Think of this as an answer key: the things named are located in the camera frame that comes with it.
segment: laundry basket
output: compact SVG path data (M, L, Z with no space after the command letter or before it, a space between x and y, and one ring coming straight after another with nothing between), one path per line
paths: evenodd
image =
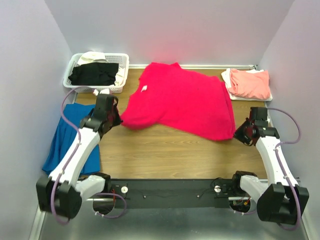
M98 90L103 90L103 89L110 89L110 91L112 93L122 93L122 90L124 88L124 85L126 84L127 81L127 77L128 77L128 70L129 70L129 56L125 53L105 53L105 59L109 62L109 63L117 63L119 64L119 67L124 68L124 79L123 79L123 83L120 86L78 86L78 85L72 85L71 81L69 80L69 76L72 74L72 71L74 69L74 67L77 67L78 64L78 60L80 59L80 57L82 56L83 53L77 53L75 55L72 56L68 67L64 73L63 76L63 86L65 86L66 88L70 88L70 89L75 89L77 88L75 91L77 93L90 93L93 91L93 89L98 89Z

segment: wooden table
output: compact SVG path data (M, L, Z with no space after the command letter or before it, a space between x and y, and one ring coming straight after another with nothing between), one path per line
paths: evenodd
M208 76L219 76L223 70L199 69ZM129 97L139 85L143 69L130 69L119 98L120 114L128 105ZM80 93L80 104L95 104L91 93ZM250 107L263 107L258 101L232 101L236 127L249 116ZM101 172L112 178L231 178L237 171L254 172L266 179L262 159L254 146L248 147L236 139L214 142L163 125L143 130L117 126L99 143Z

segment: blue cloth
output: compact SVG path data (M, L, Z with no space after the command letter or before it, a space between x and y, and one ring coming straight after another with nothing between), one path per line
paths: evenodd
M78 103L67 104L64 108L65 117L74 125L79 127L81 119L89 114L95 105L82 105ZM42 167L48 175L58 166L61 162L71 144L75 140L77 131L69 126L62 118L56 128L49 155ZM85 162L81 174L92 174L100 171L100 152L97 145L89 155Z

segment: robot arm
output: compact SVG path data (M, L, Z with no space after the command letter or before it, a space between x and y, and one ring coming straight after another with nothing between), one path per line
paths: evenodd
M62 172L55 191L54 205L58 215L69 219L77 215L82 201L111 187L110 176L103 173L90 175L87 179L77 183L91 151L105 133L122 122L117 109L118 99L109 93L108 89L98 93L95 108L81 121L79 126L81 142L65 170L63 171L63 167L79 142L78 133L62 161L49 177L41 177L37 181L36 191L42 211L51 212L51 193L54 183Z
M237 185L257 203L257 214L262 221L294 225L297 221L297 205L287 179L297 193L301 214L309 193L306 188L299 186L291 174L280 146L277 147L277 159L275 149L280 137L274 127L268 126L267 110L265 107L251 107L249 118L236 130L234 137L245 145L256 146L262 157L268 185L261 183L254 174L238 175Z

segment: white wall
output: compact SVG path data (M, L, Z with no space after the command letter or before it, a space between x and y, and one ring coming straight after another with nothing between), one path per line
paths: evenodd
M73 53L258 64L294 0L45 0Z
M269 106L290 112L300 123L301 141L284 146L283 151L293 175L300 177L309 190L310 219L317 227L320 226L319 13L319 0L296 0L259 64L270 74L274 99ZM287 117L276 112L271 112L271 117L281 139L297 137L297 130Z
M0 5L0 239L26 240L71 52L43 0Z

